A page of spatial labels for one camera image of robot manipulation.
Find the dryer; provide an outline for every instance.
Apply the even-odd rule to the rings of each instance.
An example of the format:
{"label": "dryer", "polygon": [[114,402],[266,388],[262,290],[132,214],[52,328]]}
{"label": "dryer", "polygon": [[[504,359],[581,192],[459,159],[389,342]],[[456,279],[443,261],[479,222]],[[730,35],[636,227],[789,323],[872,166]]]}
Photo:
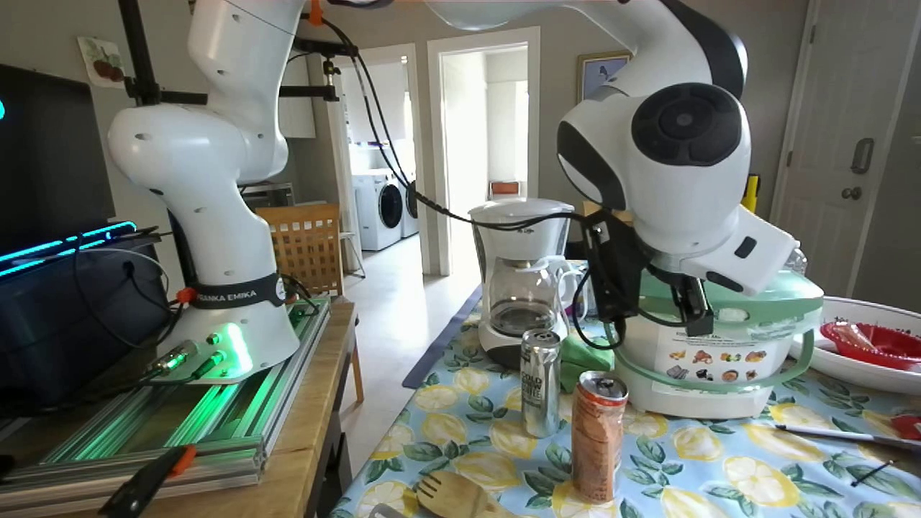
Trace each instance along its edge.
{"label": "dryer", "polygon": [[417,211],[420,211],[420,204],[413,199],[413,182],[407,182],[407,191],[402,187],[402,225],[399,225],[402,238],[420,234],[420,214]]}
{"label": "dryer", "polygon": [[402,192],[390,172],[353,172],[353,204],[366,254],[384,250],[402,238]]}

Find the floral tablecloth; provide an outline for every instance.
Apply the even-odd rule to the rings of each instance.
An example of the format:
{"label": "floral tablecloth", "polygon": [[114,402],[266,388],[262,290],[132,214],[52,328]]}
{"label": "floral tablecloth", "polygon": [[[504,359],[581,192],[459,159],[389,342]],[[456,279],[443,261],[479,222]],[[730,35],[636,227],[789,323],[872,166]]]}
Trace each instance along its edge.
{"label": "floral tablecloth", "polygon": [[486,487],[515,516],[921,516],[917,458],[899,453],[783,435],[767,425],[830,425],[894,435],[894,412],[921,412],[921,398],[881,394],[823,375],[773,388],[757,421],[675,421],[627,412],[619,496],[581,505],[570,483],[570,398],[561,428],[532,440],[521,428],[518,375],[504,375],[465,325],[413,392],[334,518],[366,518],[384,505],[425,516],[413,483],[453,469]]}

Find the floor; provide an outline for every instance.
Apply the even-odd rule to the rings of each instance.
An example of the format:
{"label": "floor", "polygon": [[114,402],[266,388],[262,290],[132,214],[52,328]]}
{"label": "floor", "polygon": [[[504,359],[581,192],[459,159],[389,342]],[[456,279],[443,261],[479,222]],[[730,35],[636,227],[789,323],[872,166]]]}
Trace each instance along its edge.
{"label": "floor", "polygon": [[341,401],[353,474],[410,398],[402,378],[479,283],[472,238],[450,238],[450,258],[450,277],[422,279],[420,238],[413,237],[368,254],[366,277],[344,279],[344,297],[358,315],[355,348],[366,379],[363,405],[351,405],[351,375]]}

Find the aluminum can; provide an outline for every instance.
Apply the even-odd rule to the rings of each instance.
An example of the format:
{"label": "aluminum can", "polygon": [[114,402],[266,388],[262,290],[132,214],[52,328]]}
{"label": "aluminum can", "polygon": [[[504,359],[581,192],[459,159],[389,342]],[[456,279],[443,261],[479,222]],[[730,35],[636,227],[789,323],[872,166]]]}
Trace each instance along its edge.
{"label": "aluminum can", "polygon": [[521,333],[521,415],[532,438],[557,428],[557,362],[561,340],[556,330]]}
{"label": "aluminum can", "polygon": [[573,490],[612,502],[620,466],[627,387],[610,372],[581,372],[573,394]]}

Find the metal rack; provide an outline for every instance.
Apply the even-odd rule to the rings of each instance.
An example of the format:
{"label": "metal rack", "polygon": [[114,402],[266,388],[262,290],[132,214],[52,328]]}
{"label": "metal rack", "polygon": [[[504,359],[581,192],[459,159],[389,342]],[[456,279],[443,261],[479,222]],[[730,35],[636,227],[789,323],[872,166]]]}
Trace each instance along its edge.
{"label": "metal rack", "polygon": [[0,422],[0,453],[20,460],[1,477],[0,516],[101,509],[144,463],[184,444],[194,444],[194,463],[161,499],[259,483],[327,309],[327,297],[292,306],[302,348],[243,384],[141,387],[95,410]]}

